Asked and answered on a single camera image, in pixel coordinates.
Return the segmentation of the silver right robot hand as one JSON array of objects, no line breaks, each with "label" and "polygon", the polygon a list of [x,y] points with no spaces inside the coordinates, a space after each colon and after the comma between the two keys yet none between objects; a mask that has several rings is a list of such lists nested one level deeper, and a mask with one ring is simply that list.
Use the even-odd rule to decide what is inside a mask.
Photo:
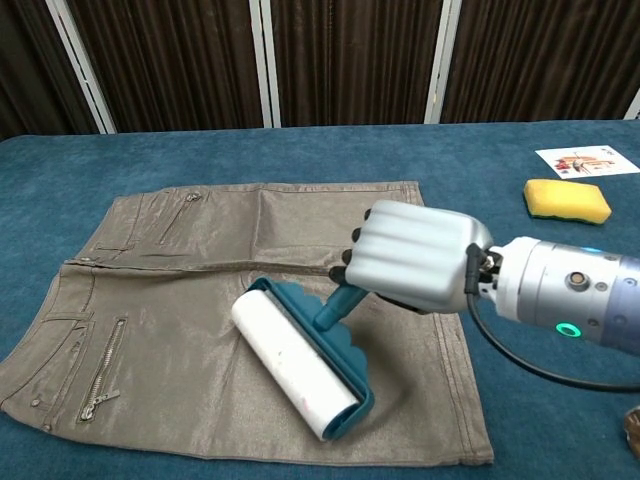
[{"label": "silver right robot hand", "polygon": [[343,263],[329,271],[332,281],[426,313],[467,308],[466,250],[494,244],[489,229],[469,215],[392,200],[375,202],[352,240]]}]

